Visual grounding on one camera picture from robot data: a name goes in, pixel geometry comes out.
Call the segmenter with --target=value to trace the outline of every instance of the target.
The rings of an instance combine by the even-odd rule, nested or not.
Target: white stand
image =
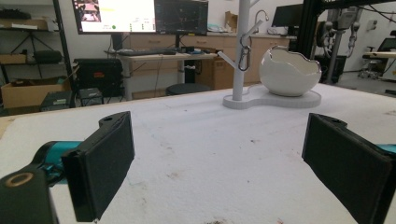
[[[235,101],[231,95],[223,98],[223,105],[231,109],[248,109],[256,105],[274,105],[288,108],[311,108],[320,105],[321,96],[315,91],[308,91],[302,96],[287,97],[272,94],[263,85],[250,86],[242,100]]]
[[[219,56],[223,58],[234,68],[233,73],[233,95],[225,96],[223,99],[223,105],[231,109],[248,109],[254,105],[276,105],[283,107],[294,107],[294,108],[309,108],[320,104],[320,94],[309,91],[300,97],[286,97],[273,95],[263,85],[251,86],[246,94],[243,94],[244,87],[244,76],[246,71],[242,71],[239,68],[240,64],[247,64],[246,57],[241,58],[243,52],[243,46],[241,42],[246,46],[248,37],[253,34],[254,30],[262,24],[262,21],[258,21],[250,30],[248,29],[248,16],[250,8],[253,7],[260,0],[250,1],[241,0],[239,1],[239,12],[238,12],[238,28],[236,34],[236,62],[233,62],[223,52],[219,53]]]

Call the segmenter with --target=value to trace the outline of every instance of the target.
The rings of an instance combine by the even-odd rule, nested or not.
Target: desk
[[[221,105],[232,94],[224,90],[1,118],[10,124],[0,176],[48,141],[82,141],[99,119],[131,111],[135,159],[99,223],[353,224],[301,157],[308,113],[341,119],[375,144],[395,143],[396,99],[322,84],[313,91],[321,105],[307,109],[232,110]],[[67,186],[51,194],[61,223],[76,223]],[[386,223],[396,223],[395,200]]]
[[[387,65],[385,66],[386,72],[380,78],[396,80],[396,63],[394,63],[396,59],[396,52],[367,52],[364,55],[368,55],[372,58],[389,58],[392,60],[388,60]]]
[[[187,54],[187,53],[177,53],[176,55],[145,55],[145,56],[120,56],[120,60],[122,63],[122,73],[124,76],[123,83],[125,88],[125,99],[127,101],[132,100],[132,88],[131,88],[131,79],[134,69],[131,67],[130,62],[158,62],[158,61],[178,61],[177,64],[177,82],[184,83],[184,61],[187,60],[204,60],[204,59],[213,59],[217,54]]]

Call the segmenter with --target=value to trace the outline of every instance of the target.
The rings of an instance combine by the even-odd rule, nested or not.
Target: computer monitor
[[[385,38],[378,51],[391,51],[396,49],[396,38]]]
[[[207,0],[154,0],[157,33],[206,35]]]
[[[303,4],[277,7],[272,23],[273,27],[300,26]]]
[[[154,0],[72,0],[80,35],[155,33]]]

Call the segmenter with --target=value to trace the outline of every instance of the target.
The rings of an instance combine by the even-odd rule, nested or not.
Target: white egg-shaped bowl
[[[260,63],[260,81],[269,92],[281,96],[301,96],[318,84],[320,64],[286,47],[268,49]]]

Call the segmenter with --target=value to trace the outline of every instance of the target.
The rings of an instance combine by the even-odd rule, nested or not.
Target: white table surface
[[[395,143],[396,98],[313,90],[321,105],[307,109],[232,110],[221,104],[232,94],[225,90],[3,118],[0,176],[48,141],[82,141],[99,119],[131,111],[135,159],[99,223],[356,223],[301,157],[308,113],[341,119],[375,144]],[[67,186],[51,193],[61,223],[75,223]],[[395,202],[386,223],[396,223]]]

